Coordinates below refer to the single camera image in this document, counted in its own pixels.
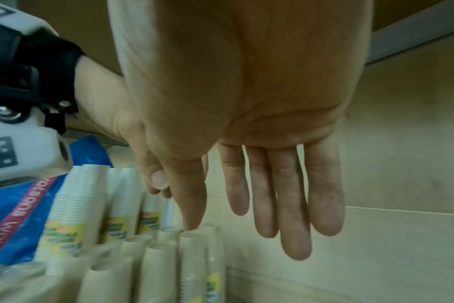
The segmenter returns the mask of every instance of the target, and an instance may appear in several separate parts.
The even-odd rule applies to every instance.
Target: blue plastic bag
[[[98,164],[112,167],[111,160],[96,138],[87,137],[69,145],[74,165]],[[32,215],[0,251],[0,265],[13,265],[31,261],[37,242],[44,229],[52,201],[64,182],[60,176],[47,192]],[[18,205],[32,183],[0,189],[0,222]]]

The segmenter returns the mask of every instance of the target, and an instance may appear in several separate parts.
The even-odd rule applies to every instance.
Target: yellow label
[[[197,297],[190,301],[190,303],[202,303],[202,297]]]
[[[207,302],[219,302],[221,292],[221,275],[209,275],[207,280]]]
[[[86,225],[68,225],[57,229],[53,255],[68,255],[82,247]]]
[[[156,231],[161,226],[161,213],[141,212],[137,233]]]
[[[41,239],[39,240],[39,247],[53,247],[56,244],[56,234],[59,228],[59,220],[47,221],[42,231]]]
[[[102,241],[106,243],[126,238],[128,223],[129,217],[109,218],[102,232]]]

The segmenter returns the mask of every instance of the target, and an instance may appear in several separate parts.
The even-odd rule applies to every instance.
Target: red strap
[[[41,203],[56,179],[57,177],[34,183],[21,202],[0,223],[0,250]]]

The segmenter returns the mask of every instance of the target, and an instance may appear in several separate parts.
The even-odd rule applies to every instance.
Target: fingernail
[[[151,175],[152,185],[158,190],[163,190],[169,187],[169,179],[166,172],[159,170]]]

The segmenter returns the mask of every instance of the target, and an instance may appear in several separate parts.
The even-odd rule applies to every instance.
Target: black wrist strap
[[[39,92],[46,100],[69,101],[64,113],[78,112],[74,96],[76,65],[84,53],[76,44],[45,30],[24,36],[14,57],[15,63],[36,68]]]

